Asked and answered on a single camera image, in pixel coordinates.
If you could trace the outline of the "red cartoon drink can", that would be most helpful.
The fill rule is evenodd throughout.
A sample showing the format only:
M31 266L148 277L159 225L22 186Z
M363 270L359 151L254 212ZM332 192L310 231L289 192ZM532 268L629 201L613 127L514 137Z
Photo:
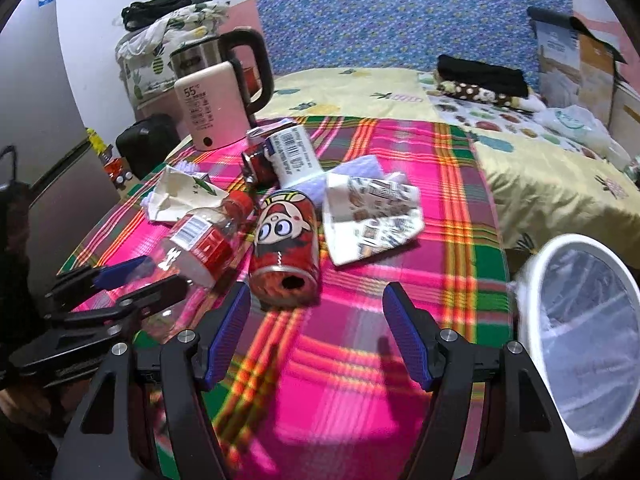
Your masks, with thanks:
M260 208L250 258L250 290L276 307L311 304L320 281L314 203L296 190L277 190Z

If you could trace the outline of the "pineapple print covered bundle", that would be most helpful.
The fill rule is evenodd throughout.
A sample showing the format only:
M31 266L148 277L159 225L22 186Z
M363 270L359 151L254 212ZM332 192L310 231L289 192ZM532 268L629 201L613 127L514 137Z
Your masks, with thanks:
M171 53L215 36L228 14L228 2L192 3L123 36L116 44L115 60L132 107L138 108L171 90L177 79L171 67Z

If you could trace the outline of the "clear plastic bottle red label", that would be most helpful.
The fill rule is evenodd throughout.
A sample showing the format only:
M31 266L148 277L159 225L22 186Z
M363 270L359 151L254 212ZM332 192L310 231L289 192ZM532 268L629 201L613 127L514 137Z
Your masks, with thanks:
M254 200L243 191L230 192L218 206L189 210L138 268L136 282L149 285L177 275L186 282L186 300L202 299L230 266L254 210Z

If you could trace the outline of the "white plastic bag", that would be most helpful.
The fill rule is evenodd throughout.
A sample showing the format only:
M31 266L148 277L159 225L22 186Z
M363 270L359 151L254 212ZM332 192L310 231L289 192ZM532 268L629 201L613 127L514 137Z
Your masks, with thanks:
M608 133L608 129L590 110L578 105L547 107L533 114L533 120L564 138L582 144L623 170L632 162L627 151Z

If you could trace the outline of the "plaid pink tablecloth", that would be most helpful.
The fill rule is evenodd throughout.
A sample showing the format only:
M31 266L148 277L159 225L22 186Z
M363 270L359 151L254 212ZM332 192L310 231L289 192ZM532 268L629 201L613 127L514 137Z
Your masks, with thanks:
M438 122L308 116L321 165L373 155L420 191L416 241L354 266L322 256L316 304L253 304L224 381L204 400L237 479L395 479L428 395L409 377L382 312L398 282L469 341L512 334L506 258L474 136Z

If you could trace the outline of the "printed paper bag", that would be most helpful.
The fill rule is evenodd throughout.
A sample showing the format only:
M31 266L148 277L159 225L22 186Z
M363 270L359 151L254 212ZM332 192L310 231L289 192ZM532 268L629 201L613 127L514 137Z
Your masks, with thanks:
M423 231L420 190L386 179L329 174L322 224L334 266L376 256Z

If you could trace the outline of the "white paper wrapper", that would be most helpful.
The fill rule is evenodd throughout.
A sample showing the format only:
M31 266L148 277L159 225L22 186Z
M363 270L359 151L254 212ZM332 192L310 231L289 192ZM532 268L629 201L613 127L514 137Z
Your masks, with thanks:
M166 166L141 202L145 217L156 223L174 224L189 211L221 205L228 193L209 181L208 173L195 162Z

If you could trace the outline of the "pink strawberry milk carton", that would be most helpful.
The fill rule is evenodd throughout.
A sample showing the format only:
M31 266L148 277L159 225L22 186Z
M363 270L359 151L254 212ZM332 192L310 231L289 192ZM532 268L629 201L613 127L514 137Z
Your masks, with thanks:
M275 122L266 122L246 133L247 148L242 151L242 174L249 185L258 190L270 188L277 182L271 162L265 155L266 141L276 132L296 126L290 118L283 118Z

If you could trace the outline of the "cardboard box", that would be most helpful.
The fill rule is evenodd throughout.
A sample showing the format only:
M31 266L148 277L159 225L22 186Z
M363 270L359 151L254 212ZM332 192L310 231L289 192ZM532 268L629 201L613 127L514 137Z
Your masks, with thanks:
M618 66L626 60L576 16L530 6L537 39L539 90L551 107L577 105L607 127L612 118Z

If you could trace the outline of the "grey refrigerator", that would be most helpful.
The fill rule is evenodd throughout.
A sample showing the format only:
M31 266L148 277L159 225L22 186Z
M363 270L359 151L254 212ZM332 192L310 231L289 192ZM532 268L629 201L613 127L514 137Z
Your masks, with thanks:
M1 25L1 143L32 192L28 284L41 296L119 195L70 88L54 0L3 0Z

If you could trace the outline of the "black case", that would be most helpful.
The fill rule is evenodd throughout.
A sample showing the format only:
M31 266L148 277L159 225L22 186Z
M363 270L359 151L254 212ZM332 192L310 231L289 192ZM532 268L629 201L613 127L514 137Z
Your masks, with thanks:
M142 180L180 143L174 121L167 114L153 114L135 122L116 138L116 148L132 174Z

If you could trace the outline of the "white electric kettle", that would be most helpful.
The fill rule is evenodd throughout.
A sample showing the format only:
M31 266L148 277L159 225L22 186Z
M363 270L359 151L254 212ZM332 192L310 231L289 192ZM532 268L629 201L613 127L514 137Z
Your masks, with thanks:
M257 98L248 92L243 66L235 56L234 50L240 47L253 53L260 84ZM265 40L250 27L189 42L171 53L170 62L182 118L199 151L213 151L243 139L255 125L255 114L273 96Z

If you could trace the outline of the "fruit print pillow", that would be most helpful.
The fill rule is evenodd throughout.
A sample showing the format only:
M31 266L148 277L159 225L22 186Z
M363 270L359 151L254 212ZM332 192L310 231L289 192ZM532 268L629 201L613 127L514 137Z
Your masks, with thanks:
M581 154L591 159L602 157L588 146L564 138L559 133L537 124L533 115L512 110L509 107L496 107L492 104L474 103L445 96L437 89L434 70L419 72L416 76L427 99L435 107L439 122L457 126L480 136L480 131L510 133L542 143L553 144L565 151Z

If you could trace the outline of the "black folded cloth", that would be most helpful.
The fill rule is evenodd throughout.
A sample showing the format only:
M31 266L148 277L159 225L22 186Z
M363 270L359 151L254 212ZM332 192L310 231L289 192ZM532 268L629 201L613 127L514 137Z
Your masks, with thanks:
M454 58L446 54L437 58L436 70L441 80L475 84L505 96L527 98L529 95L528 84L521 70Z

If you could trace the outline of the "brown polka dot cloth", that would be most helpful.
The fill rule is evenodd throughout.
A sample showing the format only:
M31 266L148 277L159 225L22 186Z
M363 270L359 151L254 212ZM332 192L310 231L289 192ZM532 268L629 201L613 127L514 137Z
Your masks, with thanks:
M437 90L444 96L450 96L458 100L477 102L521 109L521 105L528 99L528 96L508 96L504 93L479 87L476 84L465 84L464 82L443 80L437 84Z

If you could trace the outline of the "purple blueberry milk carton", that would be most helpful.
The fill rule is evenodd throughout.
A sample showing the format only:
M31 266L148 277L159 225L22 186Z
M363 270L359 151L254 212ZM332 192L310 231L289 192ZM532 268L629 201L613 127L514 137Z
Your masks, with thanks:
M316 151L301 125L270 134L265 140L265 156L281 188L292 188L322 174Z

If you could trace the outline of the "clear trash bag liner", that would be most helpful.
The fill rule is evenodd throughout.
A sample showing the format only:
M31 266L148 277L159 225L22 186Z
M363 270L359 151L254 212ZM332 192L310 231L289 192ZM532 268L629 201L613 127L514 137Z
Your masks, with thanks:
M549 390L568 429L611 440L639 390L637 295L620 268L582 249L557 252L541 282L539 336Z

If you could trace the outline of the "black bag on bundle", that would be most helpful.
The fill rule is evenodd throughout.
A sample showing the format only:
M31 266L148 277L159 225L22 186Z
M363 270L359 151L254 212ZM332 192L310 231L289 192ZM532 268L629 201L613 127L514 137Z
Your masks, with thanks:
M148 0L135 1L122 9L120 16L127 32L145 28L153 24L164 15L191 4L203 3L210 0Z

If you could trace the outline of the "white trash bin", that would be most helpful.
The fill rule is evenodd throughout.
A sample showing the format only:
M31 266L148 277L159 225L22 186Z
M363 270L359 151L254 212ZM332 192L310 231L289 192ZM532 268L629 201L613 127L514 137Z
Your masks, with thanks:
M514 278L518 340L577 454L604 448L639 399L639 287L615 252L582 234L544 244Z

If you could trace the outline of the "blue patterned headboard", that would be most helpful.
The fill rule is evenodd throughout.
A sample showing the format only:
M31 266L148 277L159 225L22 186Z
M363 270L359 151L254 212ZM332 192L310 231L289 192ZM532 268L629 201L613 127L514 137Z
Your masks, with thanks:
M573 0L256 0L278 75L329 67L429 70L439 55L521 70L538 84L527 14L561 14Z

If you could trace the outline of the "yellow pineapple bed sheet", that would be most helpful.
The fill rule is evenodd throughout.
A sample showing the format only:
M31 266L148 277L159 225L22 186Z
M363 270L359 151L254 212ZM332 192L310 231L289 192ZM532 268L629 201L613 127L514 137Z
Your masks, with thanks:
M282 76L262 119L356 116L439 122L406 68L317 68ZM469 132L509 248L564 233L590 236L639 265L639 191L610 162L510 133Z

